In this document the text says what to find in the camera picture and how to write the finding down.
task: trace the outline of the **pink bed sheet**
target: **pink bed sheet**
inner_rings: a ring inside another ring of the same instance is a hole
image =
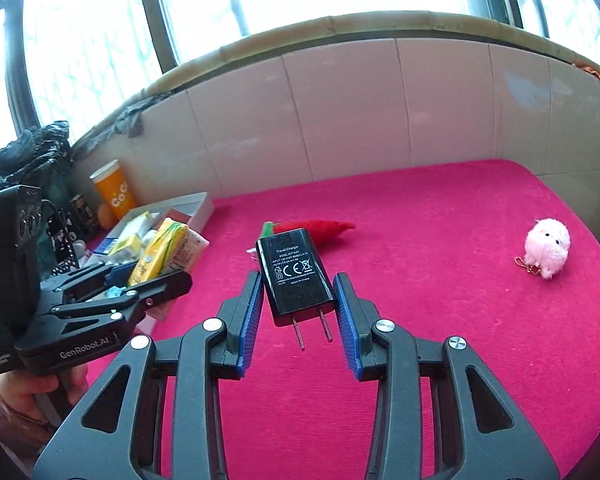
[[[546,217],[571,232],[567,264],[550,282],[513,261],[534,221]],[[359,175],[216,201],[193,288],[155,339],[184,334],[240,292],[257,268],[245,250],[264,221],[315,218],[358,226],[321,251],[328,274],[348,272],[359,296],[413,335],[464,336],[568,472],[600,431],[600,246],[551,190],[512,162]],[[301,352],[293,329],[275,327],[265,303],[247,376],[221,383],[232,479],[363,478],[376,384],[354,380],[333,314],[328,321],[334,342],[310,320],[301,325]],[[92,363],[91,377],[111,358]],[[427,412],[430,399],[423,404]],[[431,474],[430,416],[424,439],[424,473]],[[167,473],[170,440],[167,421]]]

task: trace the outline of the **ce mark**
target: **ce mark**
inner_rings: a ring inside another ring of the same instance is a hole
[[[291,267],[291,268],[294,270],[294,272],[295,272],[296,274],[302,274],[302,271],[301,271],[301,270],[298,270],[298,266],[299,266],[299,265],[300,265],[300,262],[296,262],[296,263],[294,263],[294,266],[293,266],[293,267]],[[283,273],[283,274],[284,274],[286,277],[288,277],[288,278],[290,278],[291,276],[293,276],[292,274],[287,274],[287,273],[286,273],[286,270],[287,270],[289,267],[290,267],[290,266],[288,266],[288,265],[285,265],[285,268],[284,268],[284,269],[282,269],[282,273]]]

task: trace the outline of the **metal prong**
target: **metal prong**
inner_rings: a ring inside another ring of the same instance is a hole
[[[331,330],[329,330],[329,325],[327,325],[327,320],[324,317],[324,312],[321,308],[318,309],[318,312],[320,312],[320,322],[322,323],[322,328],[324,329],[324,333],[327,336],[327,341],[331,343],[333,342],[333,337],[331,337]]]
[[[294,322],[294,329],[296,330],[296,337],[298,338],[298,342],[300,343],[300,349],[304,352],[304,341],[302,341],[302,334],[300,333],[300,329],[298,328],[298,322],[295,317],[291,317],[291,321]]]

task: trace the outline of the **human hand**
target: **human hand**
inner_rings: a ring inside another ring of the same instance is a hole
[[[67,390],[69,403],[75,406],[87,391],[87,365],[72,368],[71,386]],[[34,394],[48,394],[59,386],[58,376],[37,376],[23,368],[0,374],[0,396],[14,412],[33,420],[44,420]]]

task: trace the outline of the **red plush toy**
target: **red plush toy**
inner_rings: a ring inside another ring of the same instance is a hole
[[[306,229],[309,231],[314,244],[318,247],[329,240],[333,240],[341,232],[355,227],[356,225],[351,222],[337,222],[334,220],[303,220],[283,222],[282,224],[264,222],[259,238],[285,233],[293,229]],[[247,252],[254,253],[255,249],[249,249]]]

